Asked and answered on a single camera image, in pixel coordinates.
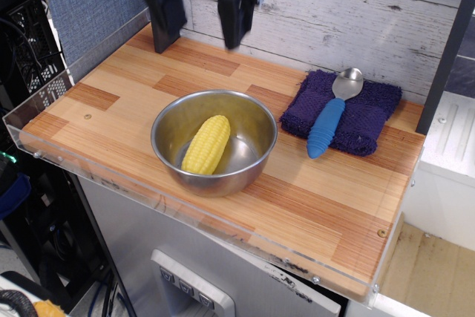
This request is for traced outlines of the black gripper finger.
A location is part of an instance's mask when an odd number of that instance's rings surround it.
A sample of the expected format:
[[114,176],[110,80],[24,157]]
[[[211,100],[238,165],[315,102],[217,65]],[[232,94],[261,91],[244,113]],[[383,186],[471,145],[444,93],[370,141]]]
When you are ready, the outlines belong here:
[[164,34],[177,36],[186,24],[183,0],[145,0],[151,20]]
[[218,0],[217,8],[225,46],[234,50],[251,30],[257,0]]

